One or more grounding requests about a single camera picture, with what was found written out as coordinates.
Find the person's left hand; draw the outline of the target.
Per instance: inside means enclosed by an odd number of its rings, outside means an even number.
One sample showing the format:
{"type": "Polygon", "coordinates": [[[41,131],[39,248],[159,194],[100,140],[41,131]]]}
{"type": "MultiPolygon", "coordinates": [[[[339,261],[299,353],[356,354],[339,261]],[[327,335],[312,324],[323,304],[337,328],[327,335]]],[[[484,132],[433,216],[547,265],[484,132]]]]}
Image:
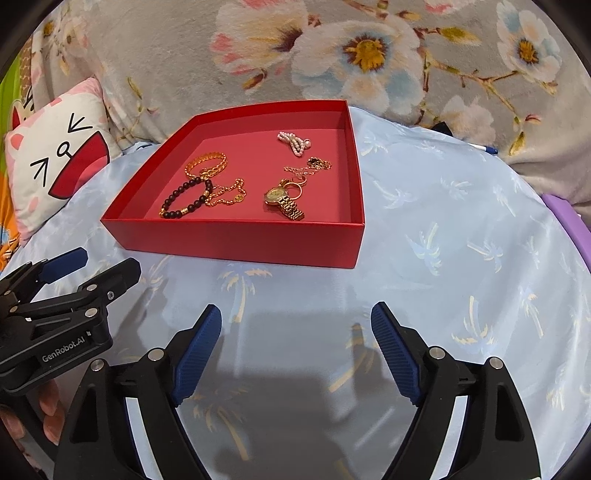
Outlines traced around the person's left hand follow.
{"type": "MultiPolygon", "coordinates": [[[[43,432],[50,442],[57,445],[65,424],[65,409],[56,381],[49,380],[41,385],[37,390],[37,397],[42,412],[43,432]]],[[[18,442],[25,437],[23,423],[6,403],[1,404],[1,420],[13,440],[18,442]]]]}

